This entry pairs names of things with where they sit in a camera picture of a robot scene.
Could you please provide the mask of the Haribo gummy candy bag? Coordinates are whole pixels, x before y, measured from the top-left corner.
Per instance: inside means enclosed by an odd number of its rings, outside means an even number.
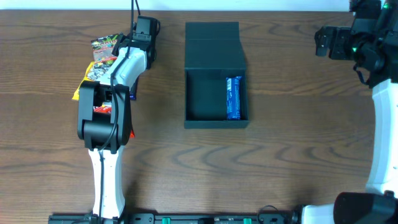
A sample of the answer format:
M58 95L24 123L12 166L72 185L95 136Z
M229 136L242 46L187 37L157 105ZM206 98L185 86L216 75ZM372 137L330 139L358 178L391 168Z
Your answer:
M120 34L111 34L91 41L94 62L105 62L115 60L117 56L113 55L113 49L118 42Z

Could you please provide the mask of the blue Oreo cookie pack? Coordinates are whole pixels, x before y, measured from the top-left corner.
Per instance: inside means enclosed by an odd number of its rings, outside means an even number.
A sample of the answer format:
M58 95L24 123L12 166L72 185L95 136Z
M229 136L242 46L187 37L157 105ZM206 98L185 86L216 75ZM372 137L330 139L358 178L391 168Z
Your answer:
M240 81L242 77L226 79L227 120L241 119Z

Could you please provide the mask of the dark blue snack bar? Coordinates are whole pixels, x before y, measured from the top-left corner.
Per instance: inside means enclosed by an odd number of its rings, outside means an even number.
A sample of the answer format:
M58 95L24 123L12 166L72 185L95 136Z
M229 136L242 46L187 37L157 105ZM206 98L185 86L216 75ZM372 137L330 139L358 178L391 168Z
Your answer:
M137 95L137 82L133 84L131 87L131 90L129 92L130 94L130 100L136 100L136 95Z

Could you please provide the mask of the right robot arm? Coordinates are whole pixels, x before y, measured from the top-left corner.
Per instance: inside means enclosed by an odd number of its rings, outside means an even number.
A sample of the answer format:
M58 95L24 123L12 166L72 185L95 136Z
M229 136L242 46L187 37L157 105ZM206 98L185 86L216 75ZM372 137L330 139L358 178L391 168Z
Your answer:
M351 27L323 26L316 55L352 60L375 109L373 161L363 193L342 192L334 203L304 205L291 223L397 223L397 1L351 1Z

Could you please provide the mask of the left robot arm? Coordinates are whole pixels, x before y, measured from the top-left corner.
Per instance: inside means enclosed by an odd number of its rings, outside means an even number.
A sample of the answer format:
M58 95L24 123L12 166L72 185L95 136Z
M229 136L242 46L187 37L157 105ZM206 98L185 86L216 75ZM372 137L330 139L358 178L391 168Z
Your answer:
M85 223L122 223L125 198L122 187L122 157L133 137L131 92L139 76L151 68L157 56L155 40L160 21L138 16L128 35L116 34L92 43L97 61L106 71L98 78L86 77L78 88L77 135L91 159L95 202Z

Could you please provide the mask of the dark green box with lid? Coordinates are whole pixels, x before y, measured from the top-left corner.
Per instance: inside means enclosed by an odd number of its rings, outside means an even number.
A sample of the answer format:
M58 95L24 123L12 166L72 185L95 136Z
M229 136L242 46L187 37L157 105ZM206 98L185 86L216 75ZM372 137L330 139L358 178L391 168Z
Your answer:
M249 124L246 61L238 22L185 24L186 129L239 129ZM228 119L227 79L239 77L239 119Z

